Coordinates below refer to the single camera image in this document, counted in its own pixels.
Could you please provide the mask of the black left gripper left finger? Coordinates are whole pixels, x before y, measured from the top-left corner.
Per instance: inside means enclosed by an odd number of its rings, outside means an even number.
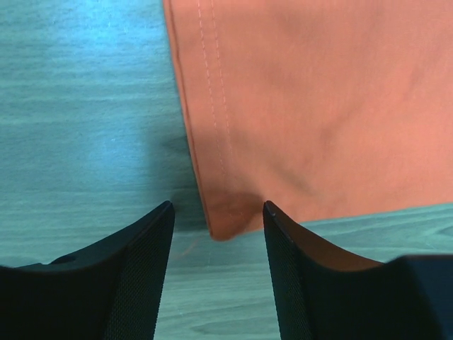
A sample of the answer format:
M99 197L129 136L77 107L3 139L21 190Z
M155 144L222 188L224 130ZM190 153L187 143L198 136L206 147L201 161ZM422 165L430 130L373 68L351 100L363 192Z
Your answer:
M166 201L50 263L2 267L1 338L152 339L174 222Z

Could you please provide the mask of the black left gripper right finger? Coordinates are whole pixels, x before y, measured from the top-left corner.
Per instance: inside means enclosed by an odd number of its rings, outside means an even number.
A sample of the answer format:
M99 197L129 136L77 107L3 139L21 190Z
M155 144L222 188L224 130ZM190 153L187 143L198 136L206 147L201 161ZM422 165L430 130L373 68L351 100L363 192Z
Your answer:
M263 224L282 339L451 339L452 256L382 263L298 225L273 202Z

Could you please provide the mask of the orange t-shirt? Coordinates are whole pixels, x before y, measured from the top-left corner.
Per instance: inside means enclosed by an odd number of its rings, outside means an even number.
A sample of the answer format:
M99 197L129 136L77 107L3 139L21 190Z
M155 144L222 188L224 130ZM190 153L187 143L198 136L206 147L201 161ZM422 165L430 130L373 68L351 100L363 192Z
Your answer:
M165 1L208 230L452 201L451 1Z

